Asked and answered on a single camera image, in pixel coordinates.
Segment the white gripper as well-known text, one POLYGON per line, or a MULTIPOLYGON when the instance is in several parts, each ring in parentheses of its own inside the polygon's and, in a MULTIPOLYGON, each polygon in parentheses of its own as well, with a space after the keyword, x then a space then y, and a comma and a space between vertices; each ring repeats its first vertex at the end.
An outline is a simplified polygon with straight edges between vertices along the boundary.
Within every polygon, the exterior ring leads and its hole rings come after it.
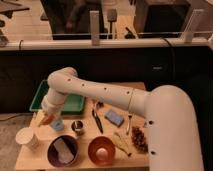
POLYGON ((61 110, 62 108, 61 107, 56 107, 56 108, 50 108, 50 109, 41 109, 41 114, 42 114, 42 119, 40 121, 40 124, 41 125, 44 125, 43 124, 43 120, 46 116, 49 116, 49 115, 53 115, 54 116, 54 119, 57 119, 61 116, 61 110))

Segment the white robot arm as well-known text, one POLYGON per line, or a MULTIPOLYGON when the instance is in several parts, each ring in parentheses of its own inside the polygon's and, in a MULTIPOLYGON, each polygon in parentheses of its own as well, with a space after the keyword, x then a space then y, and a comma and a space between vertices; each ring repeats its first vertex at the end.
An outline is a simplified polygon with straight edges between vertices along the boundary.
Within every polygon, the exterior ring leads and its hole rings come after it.
POLYGON ((60 112, 70 94, 110 104, 146 119, 150 171, 204 171, 195 109, 182 89, 163 85, 147 92, 86 81, 72 67, 51 73, 47 82, 45 114, 60 112))

